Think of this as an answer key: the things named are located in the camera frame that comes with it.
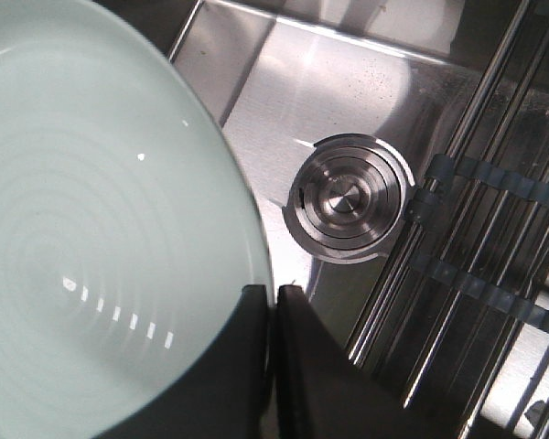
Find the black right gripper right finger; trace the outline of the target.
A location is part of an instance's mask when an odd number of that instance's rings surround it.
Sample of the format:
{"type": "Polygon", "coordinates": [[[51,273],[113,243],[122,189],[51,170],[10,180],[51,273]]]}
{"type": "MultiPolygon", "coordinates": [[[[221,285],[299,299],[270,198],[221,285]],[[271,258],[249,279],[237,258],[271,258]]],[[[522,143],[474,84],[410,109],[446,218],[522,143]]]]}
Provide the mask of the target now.
{"type": "Polygon", "coordinates": [[[347,358],[296,285],[278,290],[275,385],[283,438],[450,438],[443,421],[406,410],[347,358]]]}

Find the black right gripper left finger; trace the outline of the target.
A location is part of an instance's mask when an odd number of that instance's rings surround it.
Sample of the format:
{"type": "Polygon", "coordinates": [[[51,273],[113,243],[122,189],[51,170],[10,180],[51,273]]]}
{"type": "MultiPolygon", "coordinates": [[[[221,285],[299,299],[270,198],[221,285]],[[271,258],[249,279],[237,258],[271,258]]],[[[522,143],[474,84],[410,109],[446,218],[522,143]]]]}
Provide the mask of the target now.
{"type": "Polygon", "coordinates": [[[246,285],[230,318],[184,375],[100,438],[258,438],[270,377],[266,287],[246,285]]]}

